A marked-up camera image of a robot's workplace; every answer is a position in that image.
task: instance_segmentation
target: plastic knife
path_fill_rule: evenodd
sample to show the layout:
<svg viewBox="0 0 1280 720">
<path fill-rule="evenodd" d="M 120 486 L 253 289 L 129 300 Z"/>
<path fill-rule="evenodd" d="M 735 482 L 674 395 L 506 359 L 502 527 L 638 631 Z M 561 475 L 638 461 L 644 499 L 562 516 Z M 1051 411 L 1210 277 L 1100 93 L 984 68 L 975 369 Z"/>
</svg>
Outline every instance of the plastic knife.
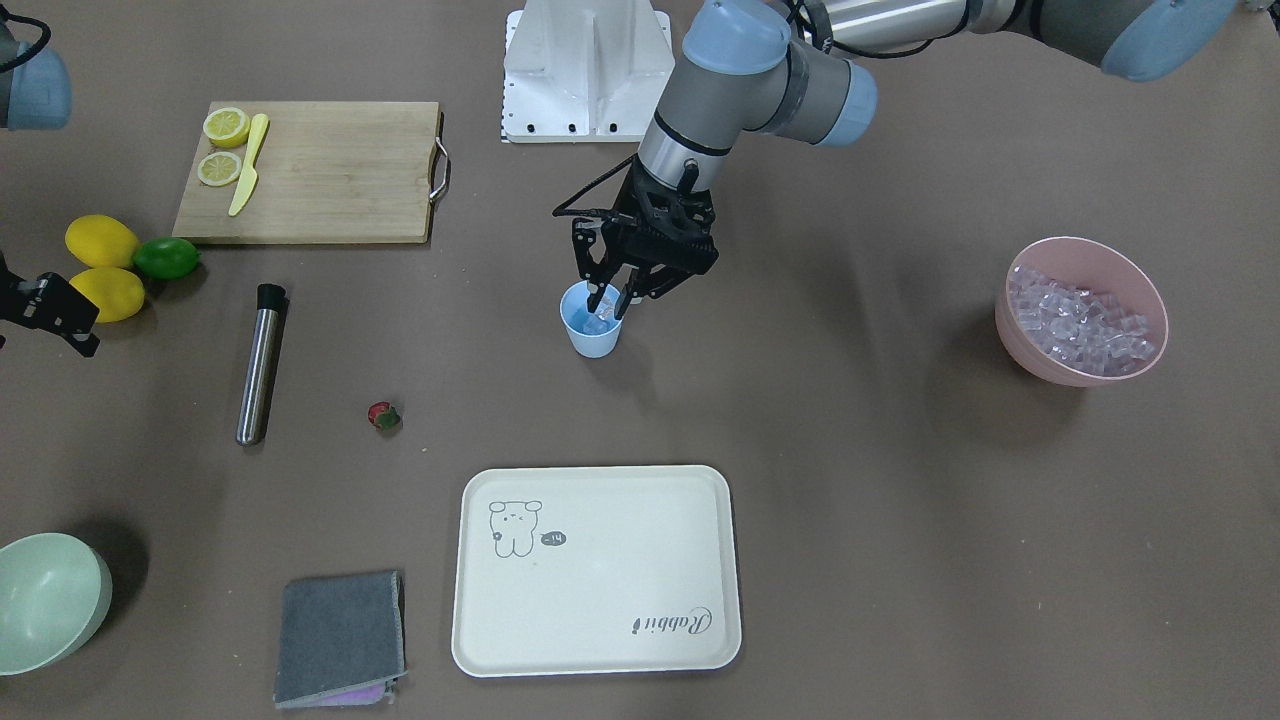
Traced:
<svg viewBox="0 0 1280 720">
<path fill-rule="evenodd" d="M 257 170 L 253 169 L 253 163 L 257 161 L 257 152 L 262 149 L 262 138 L 266 137 L 266 126 L 269 123 L 270 119 L 264 113 L 253 115 L 253 119 L 248 123 L 248 147 L 244 149 L 241 179 L 236 183 L 236 195 L 232 197 L 230 209 L 227 210 L 227 214 L 233 218 L 239 215 L 239 211 L 244 209 L 244 204 L 253 195 L 253 188 L 257 187 Z"/>
</svg>

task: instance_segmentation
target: bowl of ice cubes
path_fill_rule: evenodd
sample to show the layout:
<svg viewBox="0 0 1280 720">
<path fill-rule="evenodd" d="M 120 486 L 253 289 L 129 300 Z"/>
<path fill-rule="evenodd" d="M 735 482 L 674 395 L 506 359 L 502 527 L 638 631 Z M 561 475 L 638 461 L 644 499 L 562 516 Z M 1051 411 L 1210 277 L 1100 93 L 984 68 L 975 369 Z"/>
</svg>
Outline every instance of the bowl of ice cubes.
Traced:
<svg viewBox="0 0 1280 720">
<path fill-rule="evenodd" d="M 1050 237 L 1014 258 L 996 331 L 1033 375 L 1096 387 L 1153 368 L 1169 318 L 1151 278 L 1128 258 L 1083 237 Z"/>
</svg>

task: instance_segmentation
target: cartoon bear drawing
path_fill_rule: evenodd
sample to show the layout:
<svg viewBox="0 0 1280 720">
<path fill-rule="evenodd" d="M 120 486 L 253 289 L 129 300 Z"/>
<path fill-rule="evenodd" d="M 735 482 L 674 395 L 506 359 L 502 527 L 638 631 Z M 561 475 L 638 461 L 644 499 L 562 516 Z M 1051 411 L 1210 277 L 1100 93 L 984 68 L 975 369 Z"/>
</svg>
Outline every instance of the cartoon bear drawing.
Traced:
<svg viewBox="0 0 1280 720">
<path fill-rule="evenodd" d="M 527 557 L 534 551 L 534 528 L 541 509 L 536 500 L 489 503 L 489 529 L 498 557 Z"/>
</svg>

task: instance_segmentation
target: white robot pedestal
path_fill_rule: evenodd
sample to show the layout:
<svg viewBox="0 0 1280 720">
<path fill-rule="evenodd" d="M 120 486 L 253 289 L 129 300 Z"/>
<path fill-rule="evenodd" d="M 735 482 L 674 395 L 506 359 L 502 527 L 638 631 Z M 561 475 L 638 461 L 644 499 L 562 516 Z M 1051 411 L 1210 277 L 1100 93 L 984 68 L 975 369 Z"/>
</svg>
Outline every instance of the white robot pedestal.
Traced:
<svg viewBox="0 0 1280 720">
<path fill-rule="evenodd" d="M 507 17 L 502 138 L 639 142 L 673 67 L 648 0 L 529 0 Z"/>
</svg>

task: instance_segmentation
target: cutting board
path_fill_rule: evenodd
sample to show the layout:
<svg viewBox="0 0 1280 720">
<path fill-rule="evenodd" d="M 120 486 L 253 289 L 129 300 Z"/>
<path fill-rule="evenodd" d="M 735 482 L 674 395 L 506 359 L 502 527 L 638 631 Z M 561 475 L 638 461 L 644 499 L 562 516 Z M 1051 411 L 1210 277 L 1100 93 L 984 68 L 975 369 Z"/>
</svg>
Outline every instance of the cutting board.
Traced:
<svg viewBox="0 0 1280 720">
<path fill-rule="evenodd" d="M 220 150 L 201 133 L 173 234 L 227 245 L 426 242 L 439 102 L 229 100 L 209 110 L 227 106 L 271 119 L 257 188 L 229 217 L 236 183 L 209 187 L 196 177 Z M 232 152 L 243 158 L 244 149 Z"/>
</svg>

